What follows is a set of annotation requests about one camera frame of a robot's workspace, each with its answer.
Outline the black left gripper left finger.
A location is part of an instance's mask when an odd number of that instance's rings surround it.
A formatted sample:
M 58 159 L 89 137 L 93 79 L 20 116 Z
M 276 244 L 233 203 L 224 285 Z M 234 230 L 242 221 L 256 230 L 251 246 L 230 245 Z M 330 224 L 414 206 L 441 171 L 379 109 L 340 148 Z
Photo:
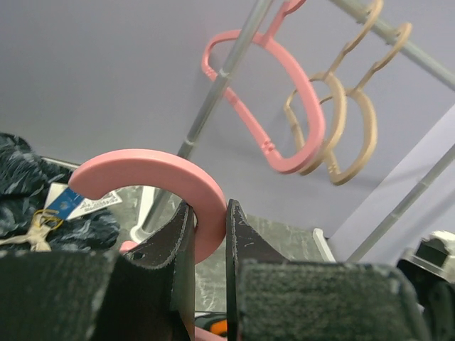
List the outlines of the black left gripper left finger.
M 1 253 L 2 340 L 192 340 L 194 216 L 125 254 Z

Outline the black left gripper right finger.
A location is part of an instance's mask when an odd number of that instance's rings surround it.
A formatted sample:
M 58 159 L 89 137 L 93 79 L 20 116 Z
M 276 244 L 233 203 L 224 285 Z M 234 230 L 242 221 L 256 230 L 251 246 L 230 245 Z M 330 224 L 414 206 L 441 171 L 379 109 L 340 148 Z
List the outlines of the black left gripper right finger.
M 229 340 L 428 340 L 412 284 L 383 264 L 291 261 L 226 215 Z

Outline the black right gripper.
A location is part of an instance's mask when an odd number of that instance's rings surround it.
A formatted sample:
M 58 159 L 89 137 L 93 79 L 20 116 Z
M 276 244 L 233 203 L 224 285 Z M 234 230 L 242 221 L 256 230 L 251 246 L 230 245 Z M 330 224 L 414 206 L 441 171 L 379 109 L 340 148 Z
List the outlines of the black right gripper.
M 400 259 L 397 267 L 414 286 L 431 339 L 453 340 L 454 283 L 448 268 L 424 259 Z

